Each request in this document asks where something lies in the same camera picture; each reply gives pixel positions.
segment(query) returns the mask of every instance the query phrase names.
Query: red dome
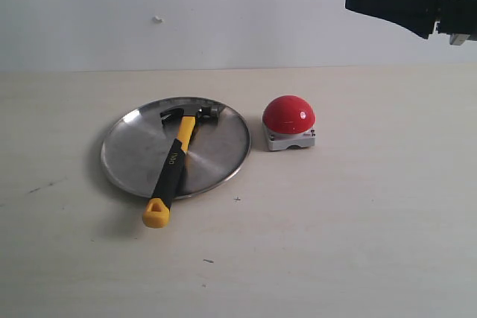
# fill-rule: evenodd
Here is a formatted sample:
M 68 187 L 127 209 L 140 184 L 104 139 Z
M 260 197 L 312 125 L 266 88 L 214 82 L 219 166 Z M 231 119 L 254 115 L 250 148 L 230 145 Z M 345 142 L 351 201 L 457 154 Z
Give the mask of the red dome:
M 315 124 L 312 107 L 300 97 L 282 96 L 271 101 L 262 117 L 269 130 L 281 134 L 303 133 Z

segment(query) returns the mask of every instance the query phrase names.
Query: mark on table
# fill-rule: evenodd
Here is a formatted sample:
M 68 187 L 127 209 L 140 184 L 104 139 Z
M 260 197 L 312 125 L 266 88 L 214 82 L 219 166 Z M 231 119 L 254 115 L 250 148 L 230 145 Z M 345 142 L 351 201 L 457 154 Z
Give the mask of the mark on table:
M 67 180 L 68 178 L 62 178 L 60 180 L 56 180 L 56 181 L 53 181 L 53 182 L 49 182 L 47 185 L 44 185 L 44 186 L 39 186 L 35 189 L 31 189 L 27 195 L 30 195 L 30 194 L 33 194 L 33 193 L 36 193 L 37 191 L 40 191 L 40 190 L 43 190 L 43 189 L 46 189 L 46 188 L 49 188 L 51 186 L 55 186 L 56 184 L 60 184 L 61 182 L 64 182 L 65 180 Z

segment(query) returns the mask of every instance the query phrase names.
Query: black rubber grip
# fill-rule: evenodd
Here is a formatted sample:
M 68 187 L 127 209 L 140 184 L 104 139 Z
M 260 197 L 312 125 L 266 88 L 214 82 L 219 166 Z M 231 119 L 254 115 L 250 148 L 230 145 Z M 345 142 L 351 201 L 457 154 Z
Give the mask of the black rubber grip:
M 182 143 L 179 139 L 175 139 L 151 197 L 160 198 L 168 209 L 171 208 L 172 200 L 176 196 L 185 163 L 186 154 L 182 150 Z

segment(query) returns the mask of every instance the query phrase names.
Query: hammer head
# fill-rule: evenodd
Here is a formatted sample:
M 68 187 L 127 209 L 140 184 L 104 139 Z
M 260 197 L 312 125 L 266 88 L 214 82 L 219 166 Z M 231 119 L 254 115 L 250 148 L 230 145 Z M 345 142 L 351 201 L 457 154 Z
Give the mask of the hammer head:
M 184 104 L 161 112 L 161 119 L 164 123 L 169 119 L 181 118 L 185 116 L 194 116 L 197 120 L 201 120 L 203 118 L 218 118 L 219 112 L 218 105 L 204 106 L 200 104 Z

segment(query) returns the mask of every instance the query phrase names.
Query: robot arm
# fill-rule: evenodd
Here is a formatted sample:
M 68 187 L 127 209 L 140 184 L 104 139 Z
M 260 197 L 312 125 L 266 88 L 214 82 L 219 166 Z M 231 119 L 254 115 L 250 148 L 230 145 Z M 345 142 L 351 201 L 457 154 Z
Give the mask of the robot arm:
M 384 19 L 428 39 L 436 31 L 451 45 L 477 40 L 477 0 L 346 0 L 346 9 Z

